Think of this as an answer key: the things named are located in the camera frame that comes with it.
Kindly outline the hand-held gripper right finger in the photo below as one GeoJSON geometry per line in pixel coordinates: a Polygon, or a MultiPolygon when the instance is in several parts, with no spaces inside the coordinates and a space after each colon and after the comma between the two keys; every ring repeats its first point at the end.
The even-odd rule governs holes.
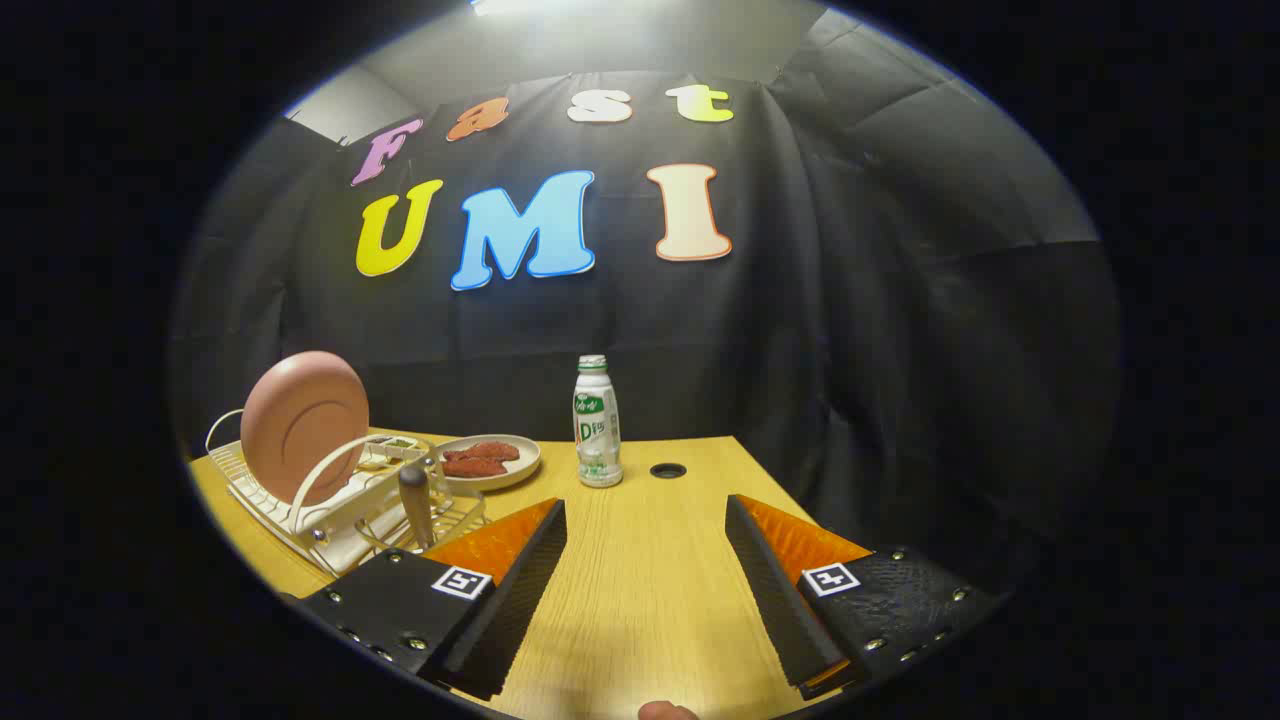
{"type": "Polygon", "coordinates": [[[746,495],[727,498],[724,533],[804,700],[882,685],[1001,606],[913,547],[869,550],[746,495]]]}

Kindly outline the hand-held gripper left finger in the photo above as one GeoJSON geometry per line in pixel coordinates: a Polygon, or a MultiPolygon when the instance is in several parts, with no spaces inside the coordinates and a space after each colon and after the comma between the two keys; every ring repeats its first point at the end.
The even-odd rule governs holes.
{"type": "Polygon", "coordinates": [[[566,502],[547,498],[422,553],[384,550],[294,606],[381,664],[490,700],[567,539],[566,502]]]}

